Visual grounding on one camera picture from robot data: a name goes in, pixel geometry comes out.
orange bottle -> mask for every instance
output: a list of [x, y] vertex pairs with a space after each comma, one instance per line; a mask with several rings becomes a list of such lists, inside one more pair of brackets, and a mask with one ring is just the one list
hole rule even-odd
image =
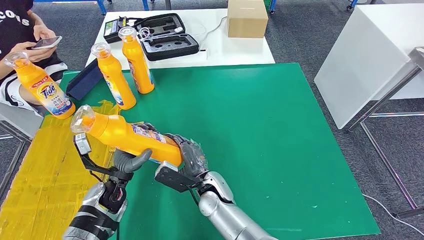
[[135, 86], [141, 94], [148, 94], [155, 88], [149, 68], [145, 62], [142, 46], [137, 40], [137, 32], [131, 26], [119, 30], [122, 39], [122, 53], [128, 59], [129, 69]]
[[180, 148], [169, 137], [146, 130], [136, 123], [127, 123], [120, 115], [103, 115], [94, 112], [89, 105], [82, 105], [70, 122], [74, 133], [85, 132], [103, 144], [116, 147], [124, 152], [139, 155], [151, 149], [151, 158], [156, 162], [167, 161], [174, 166], [182, 162]]
[[26, 52], [13, 52], [4, 62], [16, 71], [22, 86], [53, 116], [66, 119], [75, 112], [75, 104], [41, 67], [30, 62]]
[[134, 107], [136, 98], [122, 74], [121, 63], [111, 54], [109, 44], [96, 43], [91, 47], [91, 53], [97, 57], [98, 68], [103, 74], [116, 104], [124, 110]]

robotic hand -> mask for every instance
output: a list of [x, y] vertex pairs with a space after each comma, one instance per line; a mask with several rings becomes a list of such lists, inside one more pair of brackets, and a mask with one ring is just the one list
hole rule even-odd
[[[200, 146], [193, 140], [166, 134], [179, 146], [184, 166], [163, 162], [154, 179], [180, 193], [189, 190], [202, 215], [207, 217], [226, 240], [277, 240], [263, 230], [241, 210], [233, 192], [216, 171], [209, 171], [208, 162]], [[192, 192], [195, 189], [199, 200]]]
[[[134, 156], [119, 149], [113, 155], [114, 166], [104, 168], [96, 165], [89, 157], [91, 151], [86, 134], [74, 136], [74, 144], [78, 150], [84, 167], [100, 182], [93, 185], [85, 194], [82, 205], [65, 230], [63, 240], [107, 240], [119, 227], [119, 222], [127, 208], [128, 200], [125, 187], [137, 171], [152, 155], [146, 149], [139, 156]], [[95, 172], [109, 175], [102, 180]]]

yellow floor mat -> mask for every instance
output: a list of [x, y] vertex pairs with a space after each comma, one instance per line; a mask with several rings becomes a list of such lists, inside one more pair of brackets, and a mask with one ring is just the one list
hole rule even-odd
[[[108, 115], [119, 112], [109, 101], [93, 109]], [[74, 147], [70, 122], [71, 118], [44, 118], [1, 206], [0, 239], [61, 239], [84, 194], [97, 182]], [[109, 166], [112, 149], [91, 136], [88, 140], [91, 159]]]

white table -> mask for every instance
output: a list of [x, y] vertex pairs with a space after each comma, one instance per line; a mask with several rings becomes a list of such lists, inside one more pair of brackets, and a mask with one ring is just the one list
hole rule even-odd
[[[161, 11], [117, 11], [108, 12], [98, 32], [95, 43], [105, 43], [103, 38], [105, 23], [121, 17], [147, 18], [155, 15], [176, 13], [180, 16], [190, 34], [198, 43], [203, 41], [207, 32], [216, 28], [223, 17], [227, 16], [227, 9], [194, 9], [194, 10], [161, 10]], [[147, 61], [151, 69], [218, 66], [218, 65], [246, 65], [246, 64], [273, 64], [275, 63], [267, 40], [264, 38], [228, 38], [227, 19], [222, 25], [210, 33], [202, 44], [201, 51], [196, 54]], [[123, 70], [128, 70], [128, 61], [122, 54], [122, 42], [110, 44], [113, 56], [122, 64]], [[86, 65], [91, 63], [95, 56], [90, 54]]]
[[[424, 3], [357, 5], [314, 81], [342, 129], [413, 68], [408, 54], [424, 46]], [[420, 73], [391, 99], [424, 98]]]

bottle label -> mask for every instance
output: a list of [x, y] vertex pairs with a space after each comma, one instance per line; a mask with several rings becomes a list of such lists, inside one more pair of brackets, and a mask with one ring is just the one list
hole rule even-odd
[[129, 71], [131, 72], [132, 78], [134, 79], [135, 88], [137, 91], [141, 92], [142, 89], [140, 88], [139, 82], [136, 80], [136, 71], [134, 70], [134, 64], [128, 60], [129, 65]]
[[35, 90], [42, 105], [55, 116], [66, 113], [72, 107], [72, 101], [48, 75], [34, 83], [31, 89]]
[[131, 127], [132, 127], [132, 131], [134, 133], [138, 134], [138, 135], [145, 136], [145, 137], [152, 138], [152, 139], [156, 139], [159, 142], [162, 142], [164, 144], [167, 143], [167, 140], [165, 139], [165, 137], [160, 133], [143, 129], [139, 126], [136, 126], [135, 124], [131, 124]]
[[150, 70], [149, 70], [149, 67], [147, 66], [146, 62], [144, 62], [144, 66], [145, 66], [146, 71], [147, 71], [148, 79], [150, 79], [150, 83], [153, 84], [153, 78], [152, 78], [152, 75], [150, 74]]
[[111, 81], [108, 80], [109, 76], [104, 75], [104, 80], [106, 81], [107, 86], [110, 89], [110, 92], [113, 95], [113, 98], [115, 99], [116, 103], [118, 105], [124, 105], [124, 101], [122, 100], [121, 94], [119, 93], [118, 89], [113, 85]]

